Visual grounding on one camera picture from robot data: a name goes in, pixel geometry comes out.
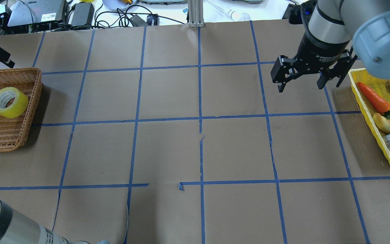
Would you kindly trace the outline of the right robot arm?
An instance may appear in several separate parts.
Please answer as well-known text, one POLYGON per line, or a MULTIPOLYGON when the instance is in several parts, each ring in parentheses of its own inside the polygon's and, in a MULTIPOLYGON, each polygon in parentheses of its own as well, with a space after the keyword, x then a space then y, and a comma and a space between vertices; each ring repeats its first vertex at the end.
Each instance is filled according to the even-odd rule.
POLYGON ((308 0, 289 19, 305 33, 297 54, 278 56, 272 68, 279 92, 309 74, 319 74, 319 89, 334 78, 339 87, 356 59, 372 76, 390 79, 390 0, 308 0))

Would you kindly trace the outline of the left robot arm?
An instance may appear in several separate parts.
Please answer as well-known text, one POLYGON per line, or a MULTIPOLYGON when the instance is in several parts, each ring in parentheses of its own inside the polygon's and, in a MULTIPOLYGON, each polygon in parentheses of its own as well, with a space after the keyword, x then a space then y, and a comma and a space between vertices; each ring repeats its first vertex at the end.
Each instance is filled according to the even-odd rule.
MULTIPOLYGON (((0 47, 0 152, 26 144, 42 92, 39 68, 14 68, 10 54, 0 47)), ((0 200, 0 244, 69 244, 70 241, 40 225, 0 200)))

